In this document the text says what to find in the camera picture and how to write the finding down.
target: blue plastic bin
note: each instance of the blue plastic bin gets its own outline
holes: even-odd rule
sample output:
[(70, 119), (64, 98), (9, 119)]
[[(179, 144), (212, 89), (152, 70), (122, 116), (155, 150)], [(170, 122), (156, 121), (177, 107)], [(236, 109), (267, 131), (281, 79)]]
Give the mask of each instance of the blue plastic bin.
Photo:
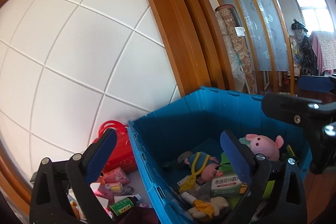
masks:
[(219, 138), (229, 129), (237, 138), (246, 134), (285, 140), (300, 159), (305, 178), (311, 161), (302, 129), (268, 118), (261, 110), (262, 96), (201, 87), (201, 89), (137, 120), (129, 122), (128, 133), (134, 156), (154, 209), (164, 224), (193, 223), (185, 216), (185, 204), (176, 190), (188, 170), (165, 171), (162, 164), (186, 151), (204, 151), (221, 158)]

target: wooden door frame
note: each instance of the wooden door frame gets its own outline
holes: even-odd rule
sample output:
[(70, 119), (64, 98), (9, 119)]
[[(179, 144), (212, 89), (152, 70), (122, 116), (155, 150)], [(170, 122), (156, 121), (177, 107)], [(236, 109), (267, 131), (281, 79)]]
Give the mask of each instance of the wooden door frame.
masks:
[[(6, 1), (0, 0), (0, 6)], [(225, 43), (209, 0), (148, 1), (180, 94), (187, 95), (202, 85), (234, 90)], [(28, 215), (31, 188), (4, 148), (0, 148), (0, 186)]]

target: red-brown floor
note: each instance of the red-brown floor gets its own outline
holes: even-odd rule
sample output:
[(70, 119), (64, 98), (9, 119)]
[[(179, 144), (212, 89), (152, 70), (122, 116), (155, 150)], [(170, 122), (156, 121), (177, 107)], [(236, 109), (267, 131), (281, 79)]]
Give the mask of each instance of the red-brown floor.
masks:
[[(270, 92), (272, 90), (272, 87), (267, 89), (267, 91)], [(289, 92), (289, 90), (289, 84), (283, 84), (279, 87), (280, 92)], [(336, 101), (336, 95), (332, 93), (300, 90), (297, 84), (294, 86), (294, 93), (299, 97), (321, 100), (323, 103)], [(308, 223), (312, 223), (314, 219), (325, 209), (336, 191), (336, 174), (313, 175), (309, 172), (304, 181), (304, 189), (307, 201)]]

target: silver bolt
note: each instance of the silver bolt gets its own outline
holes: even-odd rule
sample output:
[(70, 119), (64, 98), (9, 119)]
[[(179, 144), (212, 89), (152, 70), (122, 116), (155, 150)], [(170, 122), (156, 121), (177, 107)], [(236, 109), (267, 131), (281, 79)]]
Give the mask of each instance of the silver bolt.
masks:
[(48, 158), (44, 158), (44, 159), (41, 161), (42, 164), (47, 164), (48, 162), (49, 162), (49, 159), (48, 159)]
[(301, 117), (300, 117), (299, 115), (295, 115), (295, 116), (294, 116), (294, 122), (295, 122), (296, 124), (299, 124), (299, 123), (301, 122)]
[(80, 160), (81, 158), (82, 158), (82, 155), (79, 154), (79, 153), (74, 154), (74, 155), (72, 156), (72, 159), (73, 159), (73, 160)]
[(295, 164), (295, 160), (293, 158), (289, 158), (288, 159), (288, 163), (291, 164), (291, 165), (294, 165)]
[(263, 154), (256, 154), (255, 157), (257, 158), (257, 160), (264, 160), (265, 156)]
[(335, 137), (336, 136), (336, 132), (334, 130), (334, 127), (330, 124), (324, 127), (324, 132), (330, 137)]
[(320, 106), (318, 104), (315, 104), (315, 103), (309, 103), (308, 107), (310, 107), (312, 109), (318, 109)]

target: green label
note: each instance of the green label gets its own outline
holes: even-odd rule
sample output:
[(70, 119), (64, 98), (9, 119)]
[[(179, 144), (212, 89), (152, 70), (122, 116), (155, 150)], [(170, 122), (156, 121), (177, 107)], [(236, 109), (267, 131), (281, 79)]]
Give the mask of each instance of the green label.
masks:
[(110, 206), (110, 208), (113, 210), (116, 216), (122, 215), (132, 207), (134, 207), (134, 205), (129, 198), (124, 198), (123, 200)]

